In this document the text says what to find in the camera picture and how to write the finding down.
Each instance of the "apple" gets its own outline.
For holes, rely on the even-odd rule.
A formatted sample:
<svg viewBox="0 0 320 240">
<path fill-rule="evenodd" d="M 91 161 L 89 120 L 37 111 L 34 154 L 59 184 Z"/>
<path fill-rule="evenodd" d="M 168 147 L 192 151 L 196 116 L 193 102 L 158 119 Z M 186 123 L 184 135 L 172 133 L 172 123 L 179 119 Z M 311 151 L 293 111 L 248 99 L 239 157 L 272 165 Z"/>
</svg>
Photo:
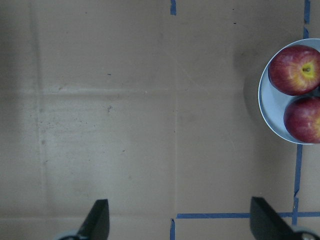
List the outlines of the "apple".
<svg viewBox="0 0 320 240">
<path fill-rule="evenodd" d="M 297 140 L 320 143 L 320 97 L 309 96 L 294 100 L 286 107 L 284 126 Z"/>
<path fill-rule="evenodd" d="M 320 84 L 320 52 L 305 45 L 282 49 L 270 62 L 271 84 L 280 92 L 299 96 Z"/>
</svg>

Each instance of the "plate rim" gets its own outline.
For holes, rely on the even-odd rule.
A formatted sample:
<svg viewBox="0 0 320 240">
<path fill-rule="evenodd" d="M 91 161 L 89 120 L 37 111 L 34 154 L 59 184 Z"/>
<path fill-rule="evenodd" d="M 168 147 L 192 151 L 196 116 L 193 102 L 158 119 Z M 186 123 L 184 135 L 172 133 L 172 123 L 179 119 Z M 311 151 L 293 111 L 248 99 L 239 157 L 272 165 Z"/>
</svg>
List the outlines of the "plate rim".
<svg viewBox="0 0 320 240">
<path fill-rule="evenodd" d="M 294 42 L 291 42 L 291 43 L 287 44 L 286 46 L 282 47 L 279 51 L 277 51 L 277 52 L 273 55 L 273 57 L 268 61 L 268 63 L 266 64 L 266 66 L 264 67 L 263 72 L 262 72 L 261 77 L 260 77 L 259 86 L 258 86 L 258 105 L 259 105 L 260 113 L 261 113 L 261 115 L 262 115 L 262 117 L 263 117 L 264 122 L 265 122 L 265 123 L 267 124 L 267 126 L 268 126 L 276 135 L 278 135 L 280 138 L 282 138 L 282 139 L 284 139 L 284 140 L 286 140 L 286 141 L 288 141 L 288 142 L 291 142 L 291 143 L 294 143 L 294 144 L 301 144 L 301 145 L 313 145 L 314 143 L 302 142 L 302 141 L 299 141 L 299 140 L 295 139 L 294 137 L 293 137 L 293 138 L 294 138 L 296 141 L 287 139 L 287 138 L 281 136 L 278 132 L 276 132 L 276 131 L 270 126 L 269 122 L 267 121 L 266 116 L 265 116 L 265 114 L 264 114 L 264 111 L 263 111 L 263 109 L 262 109 L 262 105 L 263 105 L 263 101 L 262 101 L 262 97 L 261 97 L 261 95 L 262 95 L 262 80 L 263 80 L 263 76 L 264 76 L 265 72 L 268 70 L 268 67 L 269 67 L 269 65 L 270 65 L 270 62 L 275 58 L 275 56 L 276 56 L 280 51 L 282 51 L 283 49 L 285 49 L 285 48 L 287 48 L 287 47 L 290 47 L 290 46 L 293 46 L 293 45 L 297 45 L 297 44 L 299 44 L 300 42 L 306 42 L 306 41 L 310 41 L 310 40 L 311 40 L 311 41 L 317 40 L 317 41 L 320 42 L 320 38 L 300 39 L 300 40 L 297 40 L 297 41 L 294 41 Z"/>
</svg>

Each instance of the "cardboard floor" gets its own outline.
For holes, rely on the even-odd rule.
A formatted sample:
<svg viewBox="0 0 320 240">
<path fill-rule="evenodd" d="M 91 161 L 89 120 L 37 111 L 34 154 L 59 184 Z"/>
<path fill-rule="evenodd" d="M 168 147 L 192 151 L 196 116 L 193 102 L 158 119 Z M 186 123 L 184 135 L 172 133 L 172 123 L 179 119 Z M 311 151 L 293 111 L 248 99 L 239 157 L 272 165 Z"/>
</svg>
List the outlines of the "cardboard floor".
<svg viewBox="0 0 320 240">
<path fill-rule="evenodd" d="M 110 240 L 170 238 L 179 213 L 293 210 L 297 145 L 258 106 L 304 0 L 3 0 L 0 236 L 51 240 L 109 200 Z M 311 1 L 310 38 L 320 3 Z M 319 212 L 303 147 L 299 211 Z M 319 217 L 298 225 L 320 233 Z M 176 219 L 175 239 L 254 239 L 248 219 Z"/>
</svg>

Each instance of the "plate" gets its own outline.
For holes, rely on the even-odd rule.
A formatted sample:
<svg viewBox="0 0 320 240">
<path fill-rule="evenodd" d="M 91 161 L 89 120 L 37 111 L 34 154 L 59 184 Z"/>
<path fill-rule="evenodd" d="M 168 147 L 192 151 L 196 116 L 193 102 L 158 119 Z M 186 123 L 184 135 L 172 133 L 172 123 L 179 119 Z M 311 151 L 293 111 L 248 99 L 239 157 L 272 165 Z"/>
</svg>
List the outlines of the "plate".
<svg viewBox="0 0 320 240">
<path fill-rule="evenodd" d="M 306 45 L 317 49 L 320 52 L 320 39 L 319 38 L 308 38 L 302 39 L 288 44 L 283 47 L 285 49 L 293 45 Z M 305 143 L 295 139 L 287 131 L 284 124 L 284 113 L 287 105 L 297 96 L 286 95 L 278 91 L 274 86 L 271 85 L 268 76 L 268 67 L 272 59 L 282 50 L 280 49 L 265 66 L 263 73 L 260 78 L 258 88 L 258 102 L 260 112 L 266 124 L 269 128 L 277 134 L 279 137 L 295 144 L 311 145 L 312 143 Z"/>
</svg>

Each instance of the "blue painter's tape line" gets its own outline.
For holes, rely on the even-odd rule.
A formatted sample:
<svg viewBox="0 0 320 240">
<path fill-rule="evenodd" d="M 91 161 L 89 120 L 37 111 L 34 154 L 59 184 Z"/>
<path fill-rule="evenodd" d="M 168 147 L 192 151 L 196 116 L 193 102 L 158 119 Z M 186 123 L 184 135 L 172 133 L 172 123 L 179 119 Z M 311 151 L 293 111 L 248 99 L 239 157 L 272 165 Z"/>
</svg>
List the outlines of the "blue painter's tape line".
<svg viewBox="0 0 320 240">
<path fill-rule="evenodd" d="M 320 211 L 302 211 L 298 212 L 295 208 L 294 212 L 277 212 L 281 218 L 320 218 Z M 250 213 L 179 213 L 176 216 L 177 219 L 248 219 Z M 175 222 L 172 219 L 171 228 L 173 228 Z"/>
<path fill-rule="evenodd" d="M 299 208 L 299 198 L 293 198 L 293 210 L 292 210 L 292 221 L 291 224 L 296 226 L 298 223 L 298 208 Z"/>
<path fill-rule="evenodd" d="M 291 218 L 292 212 L 278 212 L 281 218 Z M 248 219 L 250 213 L 179 213 L 177 219 Z"/>
<path fill-rule="evenodd" d="M 171 227 L 170 227 L 170 240 L 176 239 L 176 223 L 174 219 L 171 219 Z"/>
<path fill-rule="evenodd" d="M 171 0 L 170 14 L 177 15 L 177 3 L 176 0 Z"/>
<path fill-rule="evenodd" d="M 302 150 L 303 145 L 296 146 L 296 160 L 295 160 L 295 176 L 294 176 L 294 195 L 293 195 L 293 209 L 292 209 L 292 225 L 296 226 L 298 222 L 298 208 L 299 198 L 297 194 L 300 190 L 301 167 L 302 167 Z"/>
<path fill-rule="evenodd" d="M 309 31 L 305 27 L 303 28 L 303 39 L 309 38 Z"/>
<path fill-rule="evenodd" d="M 310 23 L 310 0 L 304 0 L 304 22 Z"/>
<path fill-rule="evenodd" d="M 296 160 L 295 160 L 295 177 L 294 177 L 294 195 L 296 197 L 300 189 L 301 167 L 302 167 L 302 149 L 303 145 L 296 146 Z"/>
<path fill-rule="evenodd" d="M 302 211 L 298 212 L 299 218 L 319 218 L 320 211 Z"/>
</svg>

